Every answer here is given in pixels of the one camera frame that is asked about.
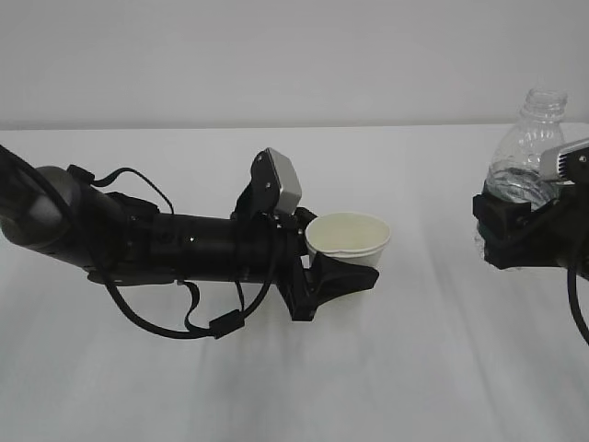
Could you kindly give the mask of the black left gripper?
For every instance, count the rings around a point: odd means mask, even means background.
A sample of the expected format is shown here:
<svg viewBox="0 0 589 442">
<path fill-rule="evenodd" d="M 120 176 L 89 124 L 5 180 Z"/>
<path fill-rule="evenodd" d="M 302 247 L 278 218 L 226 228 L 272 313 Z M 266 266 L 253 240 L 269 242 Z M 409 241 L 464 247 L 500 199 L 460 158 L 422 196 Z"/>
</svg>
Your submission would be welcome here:
<svg viewBox="0 0 589 442">
<path fill-rule="evenodd" d="M 272 285 L 283 298 L 294 321 L 311 321 L 317 309 L 336 298 L 371 290 L 380 275 L 371 266 L 351 264 L 327 255 L 316 255 L 309 268 L 302 257 L 307 248 L 301 230 L 318 216 L 299 206 L 293 215 L 234 211 L 230 280 L 243 296 L 242 284 L 260 282 L 261 288 L 249 305 L 229 314 L 231 321 L 246 320 L 261 304 Z"/>
</svg>

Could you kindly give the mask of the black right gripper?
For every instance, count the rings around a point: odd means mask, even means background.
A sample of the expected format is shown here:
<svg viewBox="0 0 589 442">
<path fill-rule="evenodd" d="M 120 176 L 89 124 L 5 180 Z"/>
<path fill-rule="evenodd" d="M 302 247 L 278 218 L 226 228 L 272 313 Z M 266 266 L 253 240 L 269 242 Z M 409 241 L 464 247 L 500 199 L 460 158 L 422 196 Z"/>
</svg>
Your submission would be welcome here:
<svg viewBox="0 0 589 442">
<path fill-rule="evenodd" d="M 472 199 L 472 213 L 483 239 L 483 258 L 499 270 L 567 268 L 588 278 L 588 185 L 566 187 L 557 203 L 537 210 L 488 192 Z"/>
</svg>

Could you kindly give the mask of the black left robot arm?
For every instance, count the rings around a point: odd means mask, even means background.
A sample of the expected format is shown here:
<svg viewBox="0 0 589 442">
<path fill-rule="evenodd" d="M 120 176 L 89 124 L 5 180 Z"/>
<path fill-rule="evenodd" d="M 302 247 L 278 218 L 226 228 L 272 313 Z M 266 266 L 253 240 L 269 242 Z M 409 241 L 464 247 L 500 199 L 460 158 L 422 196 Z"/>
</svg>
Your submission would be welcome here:
<svg viewBox="0 0 589 442">
<path fill-rule="evenodd" d="M 378 270 L 313 249 L 306 239 L 315 215 L 299 203 L 302 192 L 291 161 L 260 151 L 248 186 L 228 218 L 161 212 L 155 204 L 109 192 L 109 175 L 70 166 L 32 167 L 1 153 L 1 230 L 19 247 L 83 269 L 104 285 L 122 313 L 142 328 L 121 295 L 124 286 L 186 286 L 200 281 L 276 286 L 293 320 L 310 321 L 334 298 L 372 288 Z"/>
</svg>

